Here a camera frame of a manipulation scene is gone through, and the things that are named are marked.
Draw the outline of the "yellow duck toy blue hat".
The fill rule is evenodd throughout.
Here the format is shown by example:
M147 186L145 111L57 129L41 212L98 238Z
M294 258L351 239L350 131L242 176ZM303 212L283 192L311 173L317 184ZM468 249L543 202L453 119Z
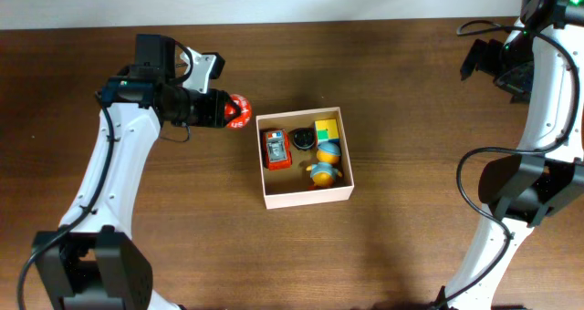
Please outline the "yellow duck toy blue hat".
M316 164L306 167L309 177L312 180L312 189L326 189L332 187L337 178L342 178L343 173L337 168L340 162L340 147L332 142L322 142L317 146Z

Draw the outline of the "black round cap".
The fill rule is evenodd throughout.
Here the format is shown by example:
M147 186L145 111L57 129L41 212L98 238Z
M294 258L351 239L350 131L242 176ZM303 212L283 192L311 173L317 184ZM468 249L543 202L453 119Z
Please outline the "black round cap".
M311 150L316 144L316 135L311 128L299 128L291 132L292 142L298 150Z

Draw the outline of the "colourful puzzle cube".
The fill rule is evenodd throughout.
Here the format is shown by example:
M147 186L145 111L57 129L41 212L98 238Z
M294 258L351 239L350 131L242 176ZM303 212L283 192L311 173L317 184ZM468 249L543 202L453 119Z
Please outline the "colourful puzzle cube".
M323 142L339 144L339 127L335 119L316 120L314 122L314 130L317 144Z

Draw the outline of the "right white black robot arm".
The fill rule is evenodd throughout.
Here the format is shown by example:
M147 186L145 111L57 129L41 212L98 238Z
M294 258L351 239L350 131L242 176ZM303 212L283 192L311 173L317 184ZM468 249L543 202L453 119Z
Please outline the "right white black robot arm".
M476 39L460 74L482 71L513 101L527 103L527 122L514 149L498 153L469 201L480 220L454 277L434 309L489 309L517 249L534 229L583 194L583 0L522 0L511 26L485 20L484 32L504 31L506 41Z

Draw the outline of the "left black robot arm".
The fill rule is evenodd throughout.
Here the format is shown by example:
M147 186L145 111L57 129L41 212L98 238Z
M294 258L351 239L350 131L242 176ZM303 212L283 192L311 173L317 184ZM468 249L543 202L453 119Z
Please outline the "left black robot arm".
M138 34L132 64L96 93L99 133L77 196L52 232L38 232L18 278L39 273L55 309L174 309L155 292L149 261L131 222L141 175L164 123L221 129L243 116L225 91L210 88L224 59L162 35Z

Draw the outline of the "red toy truck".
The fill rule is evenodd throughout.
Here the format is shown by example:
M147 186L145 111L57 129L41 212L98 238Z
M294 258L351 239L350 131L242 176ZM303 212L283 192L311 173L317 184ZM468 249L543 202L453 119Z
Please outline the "red toy truck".
M264 166L269 171L289 169L292 156L287 133L283 129L269 129L261 136Z

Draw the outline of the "red lettered ball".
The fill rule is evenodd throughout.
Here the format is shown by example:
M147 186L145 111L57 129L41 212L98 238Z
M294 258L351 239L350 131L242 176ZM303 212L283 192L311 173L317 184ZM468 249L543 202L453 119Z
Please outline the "red lettered ball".
M238 94L230 96L231 101L224 107L224 118L227 120L226 127L229 129L241 129L246 126L252 118L252 106L250 101Z

